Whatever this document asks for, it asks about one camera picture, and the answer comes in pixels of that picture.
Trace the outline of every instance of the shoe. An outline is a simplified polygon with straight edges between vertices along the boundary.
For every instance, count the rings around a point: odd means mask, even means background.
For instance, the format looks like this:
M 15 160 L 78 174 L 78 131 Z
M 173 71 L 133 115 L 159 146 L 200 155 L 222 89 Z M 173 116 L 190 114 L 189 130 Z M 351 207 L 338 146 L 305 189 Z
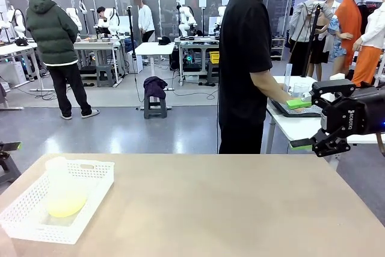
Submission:
M 64 117 L 62 114 L 60 115 L 62 119 L 64 120 L 72 120 L 72 116 Z
M 96 116 L 98 114 L 100 114 L 99 110 L 92 110 L 92 112 L 90 114 L 87 114 L 86 116 L 82 116 L 82 119 L 86 119 L 88 117 L 93 117 L 93 116 Z

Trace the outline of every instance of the wooden table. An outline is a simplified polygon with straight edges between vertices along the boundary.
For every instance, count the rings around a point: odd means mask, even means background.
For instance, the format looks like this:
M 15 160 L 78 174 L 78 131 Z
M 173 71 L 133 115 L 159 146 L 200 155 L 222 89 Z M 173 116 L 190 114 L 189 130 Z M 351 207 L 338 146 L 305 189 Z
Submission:
M 1 232 L 0 256 L 385 254 L 385 228 L 315 156 L 62 156 L 115 162 L 115 183 L 96 215 L 73 246 L 13 240 Z M 0 196 L 0 210 L 42 174 L 52 157 L 40 158 Z

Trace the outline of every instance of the orange garment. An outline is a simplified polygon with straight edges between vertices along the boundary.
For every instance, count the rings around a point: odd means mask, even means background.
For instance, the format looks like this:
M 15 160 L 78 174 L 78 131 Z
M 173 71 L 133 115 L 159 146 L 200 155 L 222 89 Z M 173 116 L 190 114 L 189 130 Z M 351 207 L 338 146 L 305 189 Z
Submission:
M 349 68 L 353 62 L 353 44 L 361 37 L 361 13 L 354 0 L 343 0 L 339 8 L 336 10 L 342 33 L 350 33 L 352 39 L 343 39 L 342 47 L 346 49 L 346 57 L 344 67 Z
M 373 46 L 362 46 L 352 80 L 356 86 L 360 87 L 362 81 L 372 84 L 380 56 L 381 49 Z

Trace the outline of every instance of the man in black t-shirt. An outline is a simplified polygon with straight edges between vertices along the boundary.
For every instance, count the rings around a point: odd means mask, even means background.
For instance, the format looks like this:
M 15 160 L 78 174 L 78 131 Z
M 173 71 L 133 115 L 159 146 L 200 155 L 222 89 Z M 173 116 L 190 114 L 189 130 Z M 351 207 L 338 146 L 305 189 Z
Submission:
M 292 99 L 270 74 L 270 49 L 263 0 L 230 0 L 220 35 L 220 153 L 260 153 L 267 97 Z

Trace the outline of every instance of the white tray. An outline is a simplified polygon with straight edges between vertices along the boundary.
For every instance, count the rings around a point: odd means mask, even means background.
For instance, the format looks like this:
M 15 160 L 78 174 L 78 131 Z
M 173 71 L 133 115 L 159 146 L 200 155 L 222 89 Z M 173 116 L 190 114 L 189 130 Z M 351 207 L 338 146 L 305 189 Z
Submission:
M 67 218 L 51 217 L 43 201 L 49 189 L 45 172 L 0 214 L 0 225 L 9 237 L 75 244 L 114 182 L 114 163 L 67 160 L 68 172 L 86 188 L 87 201 Z

